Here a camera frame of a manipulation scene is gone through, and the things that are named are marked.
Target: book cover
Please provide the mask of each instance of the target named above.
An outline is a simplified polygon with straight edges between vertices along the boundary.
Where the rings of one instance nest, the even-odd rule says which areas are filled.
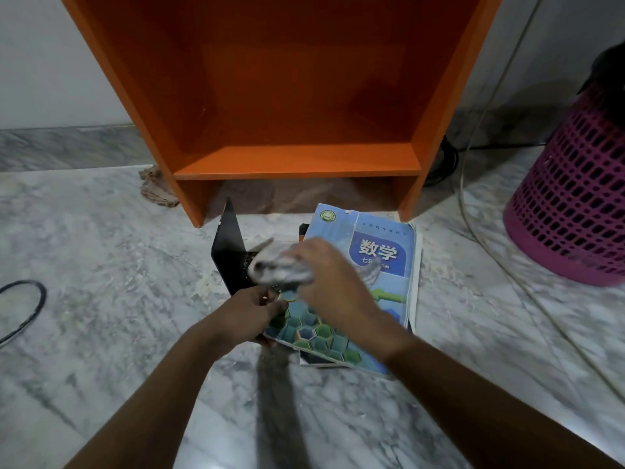
[[[410,297],[411,288],[416,286],[413,286],[414,272],[418,273],[421,261],[420,237],[412,226],[319,204],[305,239],[312,237],[328,240],[354,266],[364,266],[379,258],[382,271],[369,287],[371,296],[383,311],[408,327],[409,316],[414,311],[411,308],[416,307],[416,300]],[[281,298],[289,302],[289,308],[271,321],[265,331],[267,337],[336,364],[387,375],[383,365],[341,331],[324,323],[295,293],[285,292]]]

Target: orange shelf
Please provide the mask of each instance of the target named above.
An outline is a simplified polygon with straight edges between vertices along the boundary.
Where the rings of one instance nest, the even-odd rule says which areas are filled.
[[[410,143],[226,146],[174,173],[189,179],[417,176]]]
[[[386,176],[409,220],[501,0],[63,2],[200,227],[247,178]]]

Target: pink basket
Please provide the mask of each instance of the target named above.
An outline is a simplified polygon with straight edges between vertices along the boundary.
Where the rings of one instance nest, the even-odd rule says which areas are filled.
[[[591,86],[504,210],[508,235],[545,268],[581,283],[625,282],[625,134]]]

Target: white cable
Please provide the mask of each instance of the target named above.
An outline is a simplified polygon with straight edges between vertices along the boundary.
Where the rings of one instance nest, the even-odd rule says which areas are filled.
[[[460,188],[458,190],[458,203],[459,203],[459,206],[460,206],[460,213],[462,214],[462,217],[463,217],[463,219],[464,219],[464,221],[466,223],[467,228],[469,229],[469,232],[471,232],[471,234],[475,237],[475,240],[482,246],[484,251],[486,253],[488,253],[488,255],[493,260],[495,260],[495,262],[501,267],[501,269],[517,285],[519,285],[519,287],[527,294],[527,296],[530,297],[530,299],[532,299],[532,301],[534,301],[536,307],[538,307],[538,309],[541,310],[543,315],[545,315],[545,317],[547,317],[549,322],[553,325],[553,327],[555,327],[555,329],[562,336],[562,338],[565,341],[567,341],[573,347],[573,349],[576,351],[577,354],[579,354],[579,357],[582,359],[582,361],[585,362],[590,367],[590,369],[592,369],[598,375],[598,377],[603,381],[603,383],[605,383],[605,385],[614,394],[614,396],[616,396],[616,398],[621,403],[623,403],[625,405],[625,395],[623,395],[621,390],[610,380],[610,378],[607,375],[605,375],[605,373],[598,367],[598,365],[595,362],[592,361],[592,359],[581,349],[581,347],[578,346],[571,337],[569,337],[567,332],[562,328],[562,326],[560,326],[560,324],[558,324],[558,321],[551,315],[549,310],[543,305],[543,303],[534,294],[534,292],[529,289],[528,285],[523,283],[523,281],[517,275],[515,275],[515,273],[510,269],[510,267],[508,267],[508,265],[506,265],[500,259],[500,257],[496,256],[496,254],[489,248],[489,246],[486,244],[486,241],[484,240],[484,238],[481,235],[479,235],[477,233],[477,231],[473,228],[473,225],[471,224],[471,220],[469,219],[469,214],[466,211],[466,204],[465,204],[465,165],[466,165],[466,158],[469,155],[469,152],[471,151],[471,146],[473,145],[473,140],[475,139],[475,136],[478,133],[478,130],[479,130],[481,124],[482,124],[482,121],[484,120],[484,117],[485,117],[486,113],[488,112],[488,110],[491,108],[492,103],[493,103],[493,101],[495,99],[495,96],[499,92],[499,89],[503,85],[504,79],[506,78],[507,73],[510,70],[510,67],[512,66],[512,62],[513,62],[517,52],[519,51],[521,43],[522,43],[523,39],[525,38],[525,35],[527,34],[528,28],[529,28],[530,24],[532,23],[535,15],[536,15],[536,13],[538,11],[538,8],[542,4],[542,2],[543,2],[543,0],[537,0],[536,1],[534,9],[532,9],[532,12],[529,15],[529,18],[527,19],[527,23],[525,24],[525,27],[523,28],[523,31],[521,32],[521,35],[519,36],[519,39],[516,42],[516,45],[514,46],[514,49],[512,50],[512,54],[510,55],[510,58],[508,59],[508,62],[506,64],[503,72],[501,73],[501,76],[499,78],[499,81],[497,82],[497,85],[495,86],[495,89],[494,89],[493,93],[491,94],[490,98],[488,99],[488,101],[486,103],[486,106],[484,107],[484,111],[482,112],[482,114],[481,114],[481,116],[480,116],[480,118],[478,120],[478,124],[476,125],[475,129],[473,130],[473,134],[471,135],[471,139],[469,140],[469,145],[468,145],[468,147],[466,149],[465,156],[463,157],[463,161],[462,161],[462,166],[460,168]],[[530,314],[529,310],[526,309],[526,311],[530,315],[530,317],[532,317],[532,319],[533,319],[533,316]]]

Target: green logo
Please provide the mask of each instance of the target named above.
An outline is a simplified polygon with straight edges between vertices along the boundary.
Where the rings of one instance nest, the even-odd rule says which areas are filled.
[[[323,211],[321,213],[321,218],[326,222],[332,222],[334,219],[336,219],[336,214],[332,211]]]

